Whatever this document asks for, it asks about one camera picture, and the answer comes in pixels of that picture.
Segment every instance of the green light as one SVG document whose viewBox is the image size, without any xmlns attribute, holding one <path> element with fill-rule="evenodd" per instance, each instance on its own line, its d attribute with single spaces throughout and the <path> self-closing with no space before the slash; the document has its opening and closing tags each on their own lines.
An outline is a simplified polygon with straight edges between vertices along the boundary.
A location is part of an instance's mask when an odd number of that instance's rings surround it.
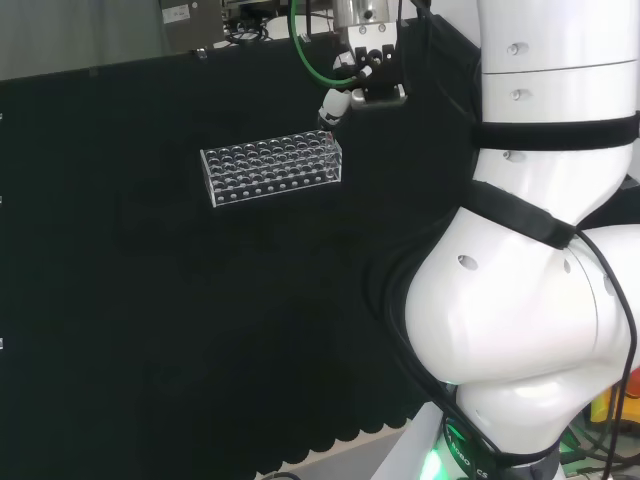
<svg viewBox="0 0 640 480">
<path fill-rule="evenodd" d="M 453 428 L 451 425 L 447 425 L 447 428 L 453 432 L 453 434 L 458 437 L 460 440 L 466 441 L 466 438 L 462 436 L 462 434 Z"/>
<path fill-rule="evenodd" d="M 437 451 L 431 450 L 424 459 L 420 480 L 449 480 Z"/>
</svg>

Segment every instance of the black cable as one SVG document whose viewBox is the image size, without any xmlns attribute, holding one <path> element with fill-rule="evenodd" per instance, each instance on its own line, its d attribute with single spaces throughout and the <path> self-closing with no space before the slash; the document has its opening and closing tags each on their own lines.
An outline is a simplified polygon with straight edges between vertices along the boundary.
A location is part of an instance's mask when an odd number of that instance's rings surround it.
<svg viewBox="0 0 640 480">
<path fill-rule="evenodd" d="M 631 376 L 631 369 L 633 367 L 633 357 L 636 352 L 636 348 L 638 346 L 638 332 L 636 331 L 635 319 L 633 318 L 633 312 L 631 311 L 631 307 L 629 306 L 629 302 L 627 301 L 627 297 L 622 290 L 622 286 L 620 282 L 613 272 L 611 265 L 602 254 L 600 249 L 596 246 L 596 244 L 581 230 L 576 232 L 578 237 L 582 239 L 584 243 L 587 244 L 589 249 L 596 256 L 602 268 L 604 269 L 613 289 L 618 296 L 618 300 L 622 306 L 622 310 L 624 311 L 625 316 L 627 317 L 627 323 L 629 324 L 629 353 L 627 354 L 627 360 L 625 361 L 624 370 L 622 372 L 622 378 L 620 380 L 620 392 L 625 392 L 627 390 L 627 384 L 629 383 L 629 377 Z M 624 399 L 625 396 L 620 394 L 619 399 L 616 405 L 616 414 L 613 421 L 613 430 L 611 432 L 611 443 L 609 445 L 609 453 L 606 458 L 606 464 L 603 470 L 602 478 L 608 479 L 609 474 L 612 471 L 614 455 L 616 450 L 616 445 L 618 443 L 618 434 L 620 432 L 620 421 L 622 420 L 622 409 L 624 408 Z"/>
<path fill-rule="evenodd" d="M 432 43 L 433 43 L 433 28 L 434 28 L 434 25 L 433 25 L 433 14 L 428 10 L 425 13 L 426 13 L 425 28 L 427 29 L 427 47 L 426 47 L 427 48 L 427 58 L 426 58 L 425 63 L 426 63 L 426 66 L 427 66 L 427 71 L 430 71 L 431 70 L 431 46 L 432 46 Z M 447 90 L 440 83 L 440 80 L 438 79 L 437 73 L 433 72 L 432 78 L 433 78 L 433 82 L 436 85 L 436 88 L 440 91 L 442 96 L 445 97 L 449 101 L 451 106 L 453 108 L 455 108 L 466 120 L 469 120 L 472 123 L 475 123 L 477 121 L 477 118 L 478 118 L 477 114 L 467 112 L 464 108 L 462 108 L 460 106 L 460 104 L 458 102 L 456 102 L 453 99 L 453 97 L 451 97 L 451 95 L 449 95 Z"/>
<path fill-rule="evenodd" d="M 333 31 L 333 28 L 331 28 L 331 22 L 329 22 L 329 20 L 333 20 L 333 18 L 329 18 L 329 9 L 325 9 L 324 13 L 326 14 L 325 17 L 327 17 L 327 30 L 329 30 L 330 32 Z"/>
<path fill-rule="evenodd" d="M 609 401 L 609 407 L 607 408 L 607 417 L 605 419 L 604 428 L 600 432 L 600 435 L 598 436 L 597 439 L 592 437 L 587 431 L 583 430 L 582 428 L 578 426 L 574 426 L 574 428 L 577 429 L 578 432 L 584 438 L 586 438 L 592 445 L 589 450 L 584 451 L 586 455 L 594 454 L 598 450 L 602 450 L 605 453 L 609 453 L 609 448 L 607 448 L 604 445 L 604 441 L 607 438 L 609 431 L 611 430 L 611 422 L 613 421 L 613 412 L 616 404 L 615 399 L 618 395 L 618 389 L 619 389 L 619 386 L 617 383 L 611 387 L 611 400 Z"/>
<path fill-rule="evenodd" d="M 301 480 L 299 476 L 297 476 L 295 473 L 291 473 L 291 472 L 276 472 L 276 473 L 272 473 L 271 475 L 267 475 L 266 477 L 264 477 L 262 480 L 273 480 L 276 478 L 288 478 L 290 480 Z"/>
<path fill-rule="evenodd" d="M 396 318 L 403 318 L 402 312 L 399 314 L 396 312 L 396 306 L 404 306 L 405 304 L 406 293 L 408 291 L 407 280 L 409 280 L 410 283 L 415 272 L 431 250 L 431 247 L 439 240 L 438 237 L 425 246 L 425 235 L 430 233 L 430 236 L 433 237 L 434 230 L 436 230 L 443 221 L 452 218 L 453 212 L 455 212 L 455 210 L 436 222 L 427 232 L 416 235 L 409 239 L 408 242 L 405 242 L 409 244 L 408 246 L 405 245 L 404 248 L 396 249 L 396 251 L 393 252 L 394 255 L 399 258 L 392 264 L 388 270 L 388 274 L 384 278 L 381 295 L 370 293 L 370 281 L 368 279 L 371 276 L 372 266 L 371 264 L 367 265 L 362 282 L 363 296 L 365 305 L 371 315 L 378 319 L 379 323 L 382 323 L 390 333 L 395 344 L 395 358 L 402 370 L 446 416 L 458 420 L 476 439 L 484 440 L 486 444 L 482 441 L 477 442 L 480 448 L 488 450 L 486 445 L 489 445 L 495 453 L 500 453 L 500 449 L 495 443 L 466 417 L 457 405 L 454 396 L 422 365 L 406 338 L 406 332 L 400 329 L 400 324 L 404 325 L 404 322 L 396 321 Z M 372 300 L 373 297 L 381 299 L 379 310 L 375 307 L 375 302 Z"/>
<path fill-rule="evenodd" d="M 326 13 L 311 12 L 309 15 L 311 15 L 312 17 L 326 18 L 327 20 L 333 20 L 333 17 L 329 15 L 329 10 L 325 9 L 325 12 Z"/>
<path fill-rule="evenodd" d="M 311 38 L 311 0 L 305 0 L 305 10 L 307 17 L 307 36 Z"/>
</svg>

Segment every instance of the wire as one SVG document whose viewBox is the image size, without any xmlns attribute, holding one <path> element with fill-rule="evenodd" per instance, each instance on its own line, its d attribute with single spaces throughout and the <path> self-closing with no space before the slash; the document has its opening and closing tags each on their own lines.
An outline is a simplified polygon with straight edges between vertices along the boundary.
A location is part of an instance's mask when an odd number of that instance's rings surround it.
<svg viewBox="0 0 640 480">
<path fill-rule="evenodd" d="M 392 254 L 397 257 L 397 260 L 391 265 L 382 282 L 381 295 L 371 292 L 370 279 L 373 265 L 371 262 L 367 264 L 362 281 L 363 298 L 369 313 L 390 333 L 395 346 L 395 359 L 402 370 L 445 415 L 459 421 L 474 438 L 484 440 L 486 444 L 481 441 L 477 442 L 480 448 L 488 450 L 486 445 L 489 445 L 493 449 L 493 453 L 500 453 L 500 449 L 495 443 L 466 417 L 455 402 L 454 396 L 422 365 L 406 338 L 406 332 L 401 331 L 400 322 L 396 320 L 397 318 L 403 318 L 402 312 L 397 312 L 396 310 L 398 304 L 402 306 L 405 304 L 408 291 L 407 280 L 410 283 L 431 247 L 440 239 L 440 237 L 437 237 L 425 245 L 425 237 L 429 236 L 433 239 L 434 232 L 437 231 L 442 223 L 446 222 L 448 224 L 456 210 L 450 211 L 425 232 L 405 240 L 402 243 L 403 248 L 392 250 Z M 381 299 L 378 308 L 375 306 L 373 297 Z"/>
<path fill-rule="evenodd" d="M 307 35 L 311 38 L 311 0 L 305 0 L 305 16 L 307 18 Z"/>
<path fill-rule="evenodd" d="M 433 44 L 433 28 L 434 28 L 434 26 L 433 26 L 433 14 L 430 11 L 427 11 L 425 18 L 426 18 L 425 28 L 427 28 L 427 59 L 426 59 L 426 65 L 427 65 L 427 70 L 431 70 L 431 47 L 432 47 L 432 44 Z M 476 70 L 475 70 L 474 76 L 477 74 L 477 70 L 479 68 L 479 65 L 480 65 L 480 61 L 478 61 L 478 64 L 476 65 Z M 470 112 L 466 111 L 464 108 L 462 108 L 462 106 L 460 106 L 460 104 L 458 102 L 456 102 L 453 99 L 453 97 L 451 97 L 451 95 L 449 95 L 447 90 L 442 86 L 442 84 L 440 83 L 440 80 L 438 79 L 436 74 L 433 75 L 433 82 L 436 84 L 436 88 L 440 91 L 442 96 L 445 97 L 449 101 L 451 106 L 453 108 L 455 108 L 463 117 L 465 117 L 465 119 L 470 120 L 471 122 L 474 122 L 474 123 L 477 121 L 477 119 L 479 118 L 478 114 L 475 111 L 470 113 Z"/>
<path fill-rule="evenodd" d="M 636 331 L 636 323 L 633 318 L 633 312 L 631 311 L 631 307 L 629 306 L 629 302 L 627 297 L 622 290 L 622 286 L 618 281 L 611 265 L 607 261 L 606 257 L 602 254 L 600 249 L 596 246 L 596 244 L 581 230 L 576 232 L 578 237 L 582 239 L 584 243 L 587 244 L 589 249 L 596 256 L 602 268 L 604 269 L 613 289 L 618 296 L 618 300 L 622 305 L 622 310 L 624 311 L 625 316 L 627 317 L 627 323 L 629 324 L 629 352 L 627 354 L 627 360 L 625 361 L 624 370 L 622 371 L 622 378 L 620 380 L 620 392 L 625 392 L 627 389 L 627 384 L 629 383 L 629 377 L 631 376 L 631 369 L 633 367 L 633 357 L 636 352 L 636 348 L 638 346 L 638 332 Z M 620 432 L 620 421 L 622 420 L 622 409 L 624 408 L 624 399 L 625 396 L 620 394 L 618 395 L 618 401 L 616 405 L 616 414 L 613 420 L 613 431 L 611 432 L 611 443 L 609 446 L 609 453 L 606 457 L 606 464 L 603 470 L 602 478 L 608 479 L 609 474 L 613 468 L 613 461 L 615 456 L 616 445 L 618 443 L 618 434 Z"/>
<path fill-rule="evenodd" d="M 331 27 L 331 22 L 329 22 L 329 20 L 333 20 L 333 17 L 329 17 L 329 9 L 326 8 L 324 10 L 324 13 L 326 14 L 325 17 L 327 18 L 327 29 L 332 32 L 333 31 L 333 27 Z"/>
<path fill-rule="evenodd" d="M 293 14 L 293 12 L 296 11 L 297 4 L 298 4 L 297 0 L 291 0 L 289 2 L 289 10 L 287 12 L 287 17 L 289 18 L 287 19 L 287 24 L 289 25 L 289 36 L 291 37 L 291 40 L 295 45 L 296 51 L 298 52 L 298 56 L 300 57 L 300 60 L 302 60 L 302 63 L 304 64 L 306 69 L 315 78 L 315 80 L 320 82 L 325 87 L 349 88 L 353 86 L 355 84 L 355 81 L 353 79 L 334 80 L 331 78 L 327 78 L 324 75 L 318 73 L 307 61 L 307 58 L 304 56 L 304 52 L 302 51 L 302 47 L 300 46 L 300 39 L 298 38 L 298 33 L 296 31 L 295 15 Z"/>
<path fill-rule="evenodd" d="M 273 480 L 275 478 L 288 478 L 290 480 L 301 480 L 299 476 L 291 472 L 272 473 L 271 475 L 267 475 L 266 477 L 264 477 L 262 480 Z"/>
</svg>

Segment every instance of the black fabric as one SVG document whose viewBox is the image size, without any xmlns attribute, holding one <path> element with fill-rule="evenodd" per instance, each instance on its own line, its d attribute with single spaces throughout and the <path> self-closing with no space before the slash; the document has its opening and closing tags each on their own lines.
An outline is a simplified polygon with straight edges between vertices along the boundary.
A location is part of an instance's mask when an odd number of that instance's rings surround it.
<svg viewBox="0 0 640 480">
<path fill-rule="evenodd" d="M 416 91 L 338 131 L 341 185 L 215 211 L 201 148 L 315 128 L 287 41 L 0 84 L 0 478 L 253 479 L 404 424 L 362 268 L 472 156 L 409 38 Z M 305 47 L 325 74 L 338 49 Z"/>
<path fill-rule="evenodd" d="M 629 145 L 638 138 L 640 115 L 567 123 L 478 123 L 472 129 L 477 148 L 524 151 L 595 150 Z"/>
<path fill-rule="evenodd" d="M 470 182 L 462 206 L 498 225 L 559 250 L 569 245 L 575 234 L 574 226 L 486 182 Z"/>
</svg>

